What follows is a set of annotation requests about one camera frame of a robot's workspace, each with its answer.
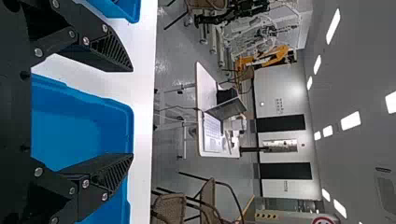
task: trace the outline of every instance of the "rectangular ceiling light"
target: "rectangular ceiling light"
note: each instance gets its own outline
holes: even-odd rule
[[[315,141],[318,141],[320,138],[321,138],[320,132],[317,132],[317,133],[314,134]]]
[[[343,129],[343,131],[359,125],[361,125],[361,114],[359,113],[359,111],[356,111],[355,113],[341,119],[341,128]]]
[[[327,200],[327,202],[330,202],[330,200],[331,200],[331,198],[330,198],[330,193],[327,192],[326,189],[322,189],[322,196],[323,196],[324,199]]]
[[[344,217],[347,218],[347,210],[337,200],[334,199],[334,208]]]
[[[340,20],[341,20],[340,9],[337,8],[337,10],[335,11],[334,17],[332,17],[332,23],[330,24],[329,30],[327,31],[327,34],[326,34],[326,41],[327,41],[328,45],[332,41],[332,37],[334,36],[335,30],[337,29],[337,26],[338,26],[338,23],[340,23]]]
[[[317,61],[314,64],[314,74],[316,75],[321,65],[321,56],[318,55]]]
[[[326,128],[323,129],[323,137],[329,137],[332,136],[332,125],[327,126]]]
[[[308,90],[311,90],[311,86],[312,86],[312,77],[309,77],[308,81],[306,82],[306,88]]]
[[[387,102],[388,113],[393,114],[396,112],[396,91],[385,97]]]

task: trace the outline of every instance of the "red and white sign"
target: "red and white sign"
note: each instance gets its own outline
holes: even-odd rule
[[[335,224],[331,219],[328,217],[317,217],[312,221],[312,224]]]

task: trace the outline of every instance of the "yellow machine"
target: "yellow machine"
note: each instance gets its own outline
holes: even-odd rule
[[[235,62],[236,65],[235,70],[242,72],[246,70],[248,66],[251,66],[252,63],[269,58],[269,61],[262,63],[262,67],[267,67],[271,64],[280,62],[288,55],[288,52],[289,52],[289,46],[281,45],[277,48],[271,49],[266,53],[257,53],[254,56],[240,58]]]

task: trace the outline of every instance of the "white desk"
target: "white desk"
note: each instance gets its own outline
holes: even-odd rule
[[[218,91],[218,86],[215,79],[204,69],[200,63],[195,65],[195,94],[196,94],[196,107],[206,111],[217,105],[216,93]],[[229,149],[223,150],[220,153],[216,152],[206,152],[204,151],[204,123],[203,114],[201,111],[197,111],[197,149],[198,153],[202,157],[222,157],[222,158],[240,158],[239,153],[239,140],[234,141],[234,147],[231,148],[231,153]],[[239,132],[233,132],[234,138],[237,138]]]
[[[134,161],[128,175],[133,224],[149,224],[150,218],[157,5],[158,0],[142,0],[137,24],[122,19],[109,20],[92,10],[116,30],[134,65],[133,73],[105,73],[59,55],[48,57],[32,69],[39,75],[65,82],[69,87],[120,101],[134,111]]]

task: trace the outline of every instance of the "white ceiling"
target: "white ceiling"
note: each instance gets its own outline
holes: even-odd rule
[[[394,223],[386,218],[375,190],[376,166],[396,172],[396,114],[390,115],[385,103],[385,96],[396,91],[396,1],[383,0],[381,6],[373,7],[370,0],[315,0],[304,50],[306,78],[313,77],[309,101],[314,132],[334,127],[333,136],[316,143],[321,186],[346,208],[343,224]],[[327,45],[337,8],[340,25]],[[314,75],[319,54],[322,65]],[[361,126],[340,131],[340,119],[355,111],[361,113]],[[327,212],[338,214],[332,201],[324,202]]]

